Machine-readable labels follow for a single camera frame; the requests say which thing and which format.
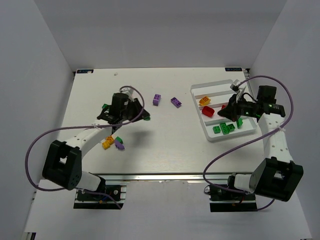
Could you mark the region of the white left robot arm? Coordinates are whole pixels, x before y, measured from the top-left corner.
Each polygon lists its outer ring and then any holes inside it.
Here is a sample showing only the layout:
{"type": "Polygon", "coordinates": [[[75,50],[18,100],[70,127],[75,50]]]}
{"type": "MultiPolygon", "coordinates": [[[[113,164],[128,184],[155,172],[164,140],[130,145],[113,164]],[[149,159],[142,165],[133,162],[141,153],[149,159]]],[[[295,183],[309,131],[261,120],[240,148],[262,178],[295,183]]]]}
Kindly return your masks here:
{"type": "Polygon", "coordinates": [[[42,176],[66,190],[101,191],[105,180],[82,170],[83,157],[125,121],[134,123],[149,118],[149,112],[137,98],[123,92],[113,94],[111,104],[102,108],[92,125],[68,140],[55,140],[50,144],[42,176]]]}

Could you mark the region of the green thin lego plate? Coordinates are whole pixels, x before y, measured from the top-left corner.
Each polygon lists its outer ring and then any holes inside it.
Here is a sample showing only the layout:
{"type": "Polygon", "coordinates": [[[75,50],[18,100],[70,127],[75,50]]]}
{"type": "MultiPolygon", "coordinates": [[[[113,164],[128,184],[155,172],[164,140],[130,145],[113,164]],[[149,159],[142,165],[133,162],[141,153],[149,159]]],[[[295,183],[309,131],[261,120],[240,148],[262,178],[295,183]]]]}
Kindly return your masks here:
{"type": "Polygon", "coordinates": [[[230,133],[229,127],[227,126],[227,124],[225,122],[220,123],[219,127],[220,127],[223,135],[228,135],[230,133]]]}

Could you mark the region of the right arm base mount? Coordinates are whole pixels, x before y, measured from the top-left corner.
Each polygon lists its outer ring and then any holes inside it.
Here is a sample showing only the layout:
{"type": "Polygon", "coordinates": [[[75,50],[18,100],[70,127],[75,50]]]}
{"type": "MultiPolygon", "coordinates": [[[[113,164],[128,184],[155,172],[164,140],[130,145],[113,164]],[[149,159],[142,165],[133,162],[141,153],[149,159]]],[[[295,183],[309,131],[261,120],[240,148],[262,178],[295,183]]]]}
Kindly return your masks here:
{"type": "MultiPolygon", "coordinates": [[[[208,174],[206,178],[216,185],[235,190],[235,177],[231,174],[208,174]]],[[[256,196],[227,191],[208,184],[204,194],[209,196],[211,213],[257,212],[256,196]]]]}

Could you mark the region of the yellow lego brick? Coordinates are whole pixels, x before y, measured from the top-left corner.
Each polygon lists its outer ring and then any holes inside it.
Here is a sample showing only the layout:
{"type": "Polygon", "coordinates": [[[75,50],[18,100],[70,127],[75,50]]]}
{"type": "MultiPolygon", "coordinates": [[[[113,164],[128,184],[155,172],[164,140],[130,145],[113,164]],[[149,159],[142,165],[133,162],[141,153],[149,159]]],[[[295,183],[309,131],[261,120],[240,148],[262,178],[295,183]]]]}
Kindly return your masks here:
{"type": "Polygon", "coordinates": [[[111,145],[113,144],[114,142],[113,141],[104,141],[101,145],[102,145],[102,148],[104,149],[104,150],[107,150],[108,148],[110,148],[111,147],[111,145]]]}

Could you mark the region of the green lego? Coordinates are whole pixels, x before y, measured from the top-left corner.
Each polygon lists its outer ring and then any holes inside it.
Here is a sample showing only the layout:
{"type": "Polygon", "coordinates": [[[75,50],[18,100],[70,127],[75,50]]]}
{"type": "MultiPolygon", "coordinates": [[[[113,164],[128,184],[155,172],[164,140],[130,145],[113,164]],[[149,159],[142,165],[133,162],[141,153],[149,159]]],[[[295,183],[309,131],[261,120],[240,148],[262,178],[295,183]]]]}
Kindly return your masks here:
{"type": "Polygon", "coordinates": [[[124,143],[123,140],[122,140],[119,136],[117,136],[117,137],[115,138],[115,140],[118,141],[118,142],[121,143],[121,144],[124,143]]]}
{"type": "Polygon", "coordinates": [[[236,128],[233,123],[227,125],[228,131],[233,132],[236,128]]]}

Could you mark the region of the red half-round lego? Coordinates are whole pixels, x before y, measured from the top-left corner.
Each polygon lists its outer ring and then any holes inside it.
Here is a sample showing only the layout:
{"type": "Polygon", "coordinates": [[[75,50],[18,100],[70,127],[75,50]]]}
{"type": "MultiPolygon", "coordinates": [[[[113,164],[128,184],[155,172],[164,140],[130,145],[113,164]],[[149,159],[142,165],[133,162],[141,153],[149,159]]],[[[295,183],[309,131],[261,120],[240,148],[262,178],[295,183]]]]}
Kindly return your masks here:
{"type": "Polygon", "coordinates": [[[204,106],[201,113],[209,118],[212,118],[215,114],[215,110],[209,106],[204,106]]]}

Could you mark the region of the purple tall lego brick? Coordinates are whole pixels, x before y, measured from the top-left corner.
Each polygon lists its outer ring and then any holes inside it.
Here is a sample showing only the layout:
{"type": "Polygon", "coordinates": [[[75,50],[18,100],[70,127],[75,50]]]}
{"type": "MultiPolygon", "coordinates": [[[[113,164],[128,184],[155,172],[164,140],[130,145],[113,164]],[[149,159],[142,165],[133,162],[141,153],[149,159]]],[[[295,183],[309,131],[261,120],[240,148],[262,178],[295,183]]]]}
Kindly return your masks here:
{"type": "Polygon", "coordinates": [[[154,97],[153,97],[153,100],[152,100],[152,104],[154,106],[158,106],[160,101],[161,101],[161,95],[160,94],[155,94],[154,97]]]}

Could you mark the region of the small green lego brick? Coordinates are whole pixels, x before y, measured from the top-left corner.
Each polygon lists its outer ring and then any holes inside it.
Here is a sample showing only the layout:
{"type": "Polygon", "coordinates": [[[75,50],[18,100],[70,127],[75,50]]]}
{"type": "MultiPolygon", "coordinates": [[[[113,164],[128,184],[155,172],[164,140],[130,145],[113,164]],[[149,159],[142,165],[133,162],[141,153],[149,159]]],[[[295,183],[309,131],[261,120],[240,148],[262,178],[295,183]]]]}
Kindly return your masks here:
{"type": "Polygon", "coordinates": [[[213,126],[212,130],[213,130],[214,134],[219,134],[221,132],[221,129],[220,129],[220,127],[218,125],[217,126],[213,126]]]}

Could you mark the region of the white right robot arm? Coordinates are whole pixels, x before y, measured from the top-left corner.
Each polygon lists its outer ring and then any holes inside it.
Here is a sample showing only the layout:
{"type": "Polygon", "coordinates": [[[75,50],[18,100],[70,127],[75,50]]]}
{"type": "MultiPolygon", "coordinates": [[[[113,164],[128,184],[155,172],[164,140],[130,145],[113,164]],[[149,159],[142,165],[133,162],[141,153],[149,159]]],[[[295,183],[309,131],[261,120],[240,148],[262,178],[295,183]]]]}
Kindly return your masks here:
{"type": "Polygon", "coordinates": [[[298,186],[304,170],[294,163],[286,135],[281,125],[285,122],[285,109],[276,103],[274,86],[259,87],[257,99],[247,101],[242,92],[231,96],[218,115],[233,122],[241,116],[257,120],[262,133],[264,159],[251,174],[233,173],[227,186],[270,199],[287,202],[298,186]]]}

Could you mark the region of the purple lego plate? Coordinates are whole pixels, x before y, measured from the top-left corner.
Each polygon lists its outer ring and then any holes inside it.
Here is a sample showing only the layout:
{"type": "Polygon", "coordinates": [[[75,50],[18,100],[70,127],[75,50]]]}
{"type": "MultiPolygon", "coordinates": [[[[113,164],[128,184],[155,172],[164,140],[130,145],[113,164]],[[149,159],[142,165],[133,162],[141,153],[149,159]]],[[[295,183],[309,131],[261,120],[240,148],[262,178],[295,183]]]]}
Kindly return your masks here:
{"type": "Polygon", "coordinates": [[[180,108],[182,103],[176,98],[173,97],[170,102],[176,107],[176,108],[180,108]]]}

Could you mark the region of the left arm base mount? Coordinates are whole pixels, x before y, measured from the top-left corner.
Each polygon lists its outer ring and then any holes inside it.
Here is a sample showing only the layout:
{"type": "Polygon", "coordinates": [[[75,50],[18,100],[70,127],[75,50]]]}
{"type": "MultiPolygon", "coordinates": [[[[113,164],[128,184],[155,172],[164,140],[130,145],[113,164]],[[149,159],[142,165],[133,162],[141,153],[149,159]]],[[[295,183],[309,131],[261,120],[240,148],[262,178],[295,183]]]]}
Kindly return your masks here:
{"type": "Polygon", "coordinates": [[[125,203],[127,184],[121,181],[104,181],[95,192],[77,190],[73,208],[80,210],[120,210],[125,203]]]}

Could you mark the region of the purple curved lego piece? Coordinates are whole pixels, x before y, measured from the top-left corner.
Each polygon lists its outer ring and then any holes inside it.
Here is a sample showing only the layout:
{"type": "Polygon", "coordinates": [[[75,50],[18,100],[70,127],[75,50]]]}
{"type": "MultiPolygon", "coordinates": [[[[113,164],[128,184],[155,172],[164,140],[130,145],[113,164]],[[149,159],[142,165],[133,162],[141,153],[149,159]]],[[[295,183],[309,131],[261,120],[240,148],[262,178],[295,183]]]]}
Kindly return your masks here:
{"type": "Polygon", "coordinates": [[[125,146],[118,140],[114,140],[114,145],[118,150],[125,150],[125,146]]]}

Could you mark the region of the yellow round lego piece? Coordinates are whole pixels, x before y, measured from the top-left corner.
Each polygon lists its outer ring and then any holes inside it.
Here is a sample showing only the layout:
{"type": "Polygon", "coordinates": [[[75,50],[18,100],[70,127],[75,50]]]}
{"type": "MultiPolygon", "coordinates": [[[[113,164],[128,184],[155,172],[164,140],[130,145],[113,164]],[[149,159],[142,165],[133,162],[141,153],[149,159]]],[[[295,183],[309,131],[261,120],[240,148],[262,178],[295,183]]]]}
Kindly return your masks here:
{"type": "Polygon", "coordinates": [[[211,102],[211,99],[208,96],[204,96],[199,100],[199,105],[200,106],[207,106],[211,102]]]}

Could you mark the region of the green square lego brick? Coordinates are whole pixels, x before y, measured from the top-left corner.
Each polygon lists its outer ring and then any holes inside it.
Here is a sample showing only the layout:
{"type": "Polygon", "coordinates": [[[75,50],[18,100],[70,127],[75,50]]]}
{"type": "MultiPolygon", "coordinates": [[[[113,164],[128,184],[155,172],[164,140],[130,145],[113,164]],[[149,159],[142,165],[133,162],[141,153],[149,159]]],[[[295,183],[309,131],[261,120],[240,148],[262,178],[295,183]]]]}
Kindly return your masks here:
{"type": "Polygon", "coordinates": [[[243,125],[243,119],[240,117],[237,121],[236,121],[236,125],[237,128],[240,129],[243,125]]]}

